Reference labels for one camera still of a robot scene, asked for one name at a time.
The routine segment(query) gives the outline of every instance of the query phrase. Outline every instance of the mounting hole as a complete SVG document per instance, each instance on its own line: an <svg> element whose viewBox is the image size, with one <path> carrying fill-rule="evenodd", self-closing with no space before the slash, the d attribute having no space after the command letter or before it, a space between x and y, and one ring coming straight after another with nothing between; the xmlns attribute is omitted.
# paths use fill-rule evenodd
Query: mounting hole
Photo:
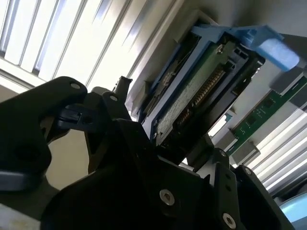
<svg viewBox="0 0 307 230"><path fill-rule="evenodd" d="M169 206L172 206L175 203L175 198L173 194L167 189L162 189L160 191L160 198L165 204Z"/></svg>
<svg viewBox="0 0 307 230"><path fill-rule="evenodd" d="M116 102L118 101L118 99L117 99L116 96L111 95L110 98L111 98L113 101L116 101Z"/></svg>
<svg viewBox="0 0 307 230"><path fill-rule="evenodd" d="M231 188L228 185L226 185L226 189L231 192Z"/></svg>
<svg viewBox="0 0 307 230"><path fill-rule="evenodd" d="M90 125L93 123L93 119L90 116L85 116L82 118L82 124Z"/></svg>
<svg viewBox="0 0 307 230"><path fill-rule="evenodd" d="M244 171L245 171L248 175L251 175L251 171L249 170L249 168L244 168Z"/></svg>
<svg viewBox="0 0 307 230"><path fill-rule="evenodd" d="M236 222L228 213L223 214L223 220L230 229L236 229Z"/></svg>
<svg viewBox="0 0 307 230"><path fill-rule="evenodd" d="M220 149L220 153L221 153L221 155L222 155L223 157L227 157L226 153L225 153L223 150L221 150L221 149Z"/></svg>
<svg viewBox="0 0 307 230"><path fill-rule="evenodd" d="M15 149L15 156L22 161L33 162L38 159L40 152L30 145L22 145Z"/></svg>
<svg viewBox="0 0 307 230"><path fill-rule="evenodd" d="M71 87L73 87L74 89L79 90L81 87L80 85L78 85L77 83L71 82Z"/></svg>

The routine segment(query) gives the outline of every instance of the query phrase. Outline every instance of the circuit board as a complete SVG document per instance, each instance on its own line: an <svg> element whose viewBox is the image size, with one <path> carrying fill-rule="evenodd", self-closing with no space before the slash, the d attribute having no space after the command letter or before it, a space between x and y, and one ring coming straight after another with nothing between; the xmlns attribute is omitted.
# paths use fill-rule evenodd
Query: circuit board
<svg viewBox="0 0 307 230"><path fill-rule="evenodd" d="M227 154L230 156L240 148L277 110L306 84L307 78L302 77L284 96L271 90L245 119L232 130L238 141L227 151Z"/></svg>
<svg viewBox="0 0 307 230"><path fill-rule="evenodd" d="M185 107L189 104L200 87L208 80L211 74L215 72L216 68L220 64L225 64L227 62L229 54L235 48L235 44L233 42L228 42L221 54L216 53L217 48L217 44L212 44L207 49L191 73L192 77L190 80L182 87L178 97L161 117L156 129L157 143L161 143L167 136L167 131L172 127L180 113L184 111Z"/></svg>

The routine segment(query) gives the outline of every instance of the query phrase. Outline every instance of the green circuit board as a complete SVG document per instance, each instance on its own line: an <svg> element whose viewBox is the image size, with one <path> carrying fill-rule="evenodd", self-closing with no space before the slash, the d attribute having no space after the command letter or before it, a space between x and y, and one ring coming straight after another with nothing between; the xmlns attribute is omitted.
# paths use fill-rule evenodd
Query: green circuit board
<svg viewBox="0 0 307 230"><path fill-rule="evenodd" d="M274 113L289 101L307 84L307 78L302 77L283 96L271 90L262 101L232 130L238 141L227 151L232 155L240 148Z"/></svg>

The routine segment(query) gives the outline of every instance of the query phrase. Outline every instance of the black plastic bracket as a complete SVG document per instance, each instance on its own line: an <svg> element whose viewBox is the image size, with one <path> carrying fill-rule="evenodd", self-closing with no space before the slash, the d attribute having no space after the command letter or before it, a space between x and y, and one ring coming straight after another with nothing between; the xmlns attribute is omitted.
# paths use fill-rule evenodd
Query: black plastic bracket
<svg viewBox="0 0 307 230"><path fill-rule="evenodd" d="M86 94L81 83L61 77L0 104L0 190L24 190L42 181L51 161L42 120L47 115L52 120Z"/></svg>
<svg viewBox="0 0 307 230"><path fill-rule="evenodd" d="M234 169L242 223L249 230L294 229L263 184L246 166Z"/></svg>

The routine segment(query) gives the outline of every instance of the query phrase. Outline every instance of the silver screw head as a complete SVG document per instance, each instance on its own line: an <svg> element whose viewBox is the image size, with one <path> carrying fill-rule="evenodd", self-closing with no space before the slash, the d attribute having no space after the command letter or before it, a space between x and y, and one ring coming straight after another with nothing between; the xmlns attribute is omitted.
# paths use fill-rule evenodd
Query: silver screw head
<svg viewBox="0 0 307 230"><path fill-rule="evenodd" d="M221 155L222 155L223 157L226 157L226 156L227 156L226 153L225 153L223 150L220 150L220 153L221 153Z"/></svg>
<svg viewBox="0 0 307 230"><path fill-rule="evenodd" d="M249 168L244 168L245 172L248 174L248 175L251 175L251 171Z"/></svg>
<svg viewBox="0 0 307 230"><path fill-rule="evenodd" d="M111 95L110 98L111 98L113 101L116 101L116 102L118 101L118 99L117 99L116 96Z"/></svg>
<svg viewBox="0 0 307 230"><path fill-rule="evenodd" d="M228 213L223 214L223 220L230 229L236 229L236 222Z"/></svg>
<svg viewBox="0 0 307 230"><path fill-rule="evenodd" d="M162 189L160 191L160 198L165 204L167 204L169 206L172 206L175 203L175 198L174 198L173 194L170 191L168 191L167 189Z"/></svg>
<svg viewBox="0 0 307 230"><path fill-rule="evenodd" d="M80 85L76 84L76 83L71 83L71 87L73 87L74 89L79 90L81 87Z"/></svg>
<svg viewBox="0 0 307 230"><path fill-rule="evenodd" d="M224 49L224 45L220 44L217 49L215 50L216 54L222 54L223 53L223 49Z"/></svg>

